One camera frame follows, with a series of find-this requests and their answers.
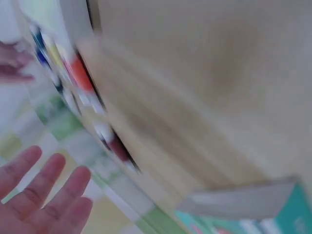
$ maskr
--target book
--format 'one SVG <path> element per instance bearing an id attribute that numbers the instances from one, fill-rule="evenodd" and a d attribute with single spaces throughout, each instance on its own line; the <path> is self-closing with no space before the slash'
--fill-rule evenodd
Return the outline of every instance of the book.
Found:
<path id="1" fill-rule="evenodd" d="M 196 191 L 175 214 L 194 234 L 312 234 L 312 212 L 296 178 Z"/>

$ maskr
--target palm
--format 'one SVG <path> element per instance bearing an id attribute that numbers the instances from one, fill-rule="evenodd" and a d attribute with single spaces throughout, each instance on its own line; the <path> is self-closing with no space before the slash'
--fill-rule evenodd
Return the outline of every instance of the palm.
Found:
<path id="1" fill-rule="evenodd" d="M 41 149 L 32 146 L 0 168 L 0 199 L 13 190 L 38 161 Z M 1 234 L 79 234 L 92 208 L 81 197 L 90 172 L 81 166 L 74 170 L 55 197 L 42 205 L 65 166 L 65 158 L 54 154 L 24 191 L 7 203 L 0 203 Z"/>

